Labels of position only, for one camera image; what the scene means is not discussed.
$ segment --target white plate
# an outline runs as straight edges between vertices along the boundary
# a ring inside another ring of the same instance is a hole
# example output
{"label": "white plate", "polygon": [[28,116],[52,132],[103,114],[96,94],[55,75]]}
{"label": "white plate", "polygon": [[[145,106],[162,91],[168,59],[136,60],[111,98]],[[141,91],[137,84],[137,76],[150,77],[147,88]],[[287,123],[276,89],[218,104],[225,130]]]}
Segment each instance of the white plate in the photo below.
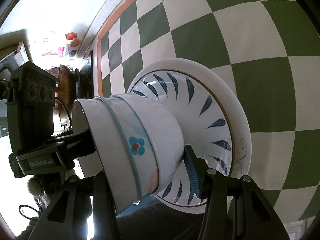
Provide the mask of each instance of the white plate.
{"label": "white plate", "polygon": [[[129,92],[158,99],[176,117],[185,144],[226,176],[247,174],[251,136],[244,111],[231,89],[208,68],[186,59],[166,59],[143,69]],[[166,205],[189,213],[203,213],[190,190],[184,163],[172,183],[157,196]]]}

